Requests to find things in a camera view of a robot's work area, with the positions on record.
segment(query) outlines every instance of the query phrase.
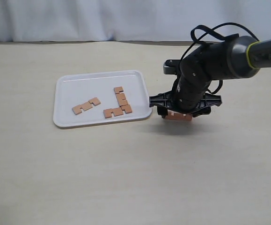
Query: plastic tray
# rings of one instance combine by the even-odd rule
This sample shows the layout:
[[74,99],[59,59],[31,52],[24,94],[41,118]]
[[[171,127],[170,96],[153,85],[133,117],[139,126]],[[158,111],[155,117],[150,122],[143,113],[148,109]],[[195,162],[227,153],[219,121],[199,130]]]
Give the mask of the plastic tray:
[[[118,108],[115,87],[122,86],[132,113],[106,119],[104,109]],[[72,108],[97,97],[101,104],[75,115]],[[56,84],[53,121],[61,128],[140,120],[150,116],[143,75],[136,70],[67,75]]]

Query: white backdrop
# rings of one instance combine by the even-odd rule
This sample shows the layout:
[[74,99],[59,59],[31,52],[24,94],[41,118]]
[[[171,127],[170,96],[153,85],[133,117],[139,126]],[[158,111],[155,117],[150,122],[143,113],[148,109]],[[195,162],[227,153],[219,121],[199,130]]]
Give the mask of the white backdrop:
[[189,41],[225,22],[269,39],[271,0],[0,0],[0,41]]

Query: table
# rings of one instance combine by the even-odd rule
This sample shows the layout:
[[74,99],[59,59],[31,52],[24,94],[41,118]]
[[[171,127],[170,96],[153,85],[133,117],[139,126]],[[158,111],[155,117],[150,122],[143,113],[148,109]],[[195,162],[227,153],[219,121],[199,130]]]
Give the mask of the table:
[[52,122],[63,75],[136,69],[171,89],[182,43],[0,43],[0,225],[271,225],[271,69],[192,122]]

